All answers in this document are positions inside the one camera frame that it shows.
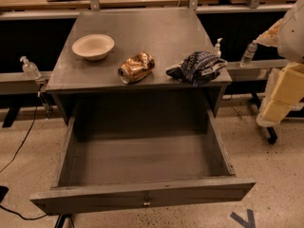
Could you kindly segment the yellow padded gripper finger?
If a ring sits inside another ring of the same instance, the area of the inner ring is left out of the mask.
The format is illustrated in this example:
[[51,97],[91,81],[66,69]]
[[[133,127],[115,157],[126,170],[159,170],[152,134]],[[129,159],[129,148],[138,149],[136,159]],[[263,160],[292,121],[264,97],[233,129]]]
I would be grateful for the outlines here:
[[304,65],[289,62],[284,68],[274,68],[271,71],[258,115],[275,126],[303,98]]

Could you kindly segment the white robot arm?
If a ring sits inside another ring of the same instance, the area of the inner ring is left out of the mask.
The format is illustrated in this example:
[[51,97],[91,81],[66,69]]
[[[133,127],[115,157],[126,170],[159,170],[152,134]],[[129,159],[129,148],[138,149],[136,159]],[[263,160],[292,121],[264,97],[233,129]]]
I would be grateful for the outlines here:
[[277,48],[278,55],[288,61],[269,75],[256,117],[258,125],[270,127],[279,124],[304,98],[304,0],[297,0],[256,42]]

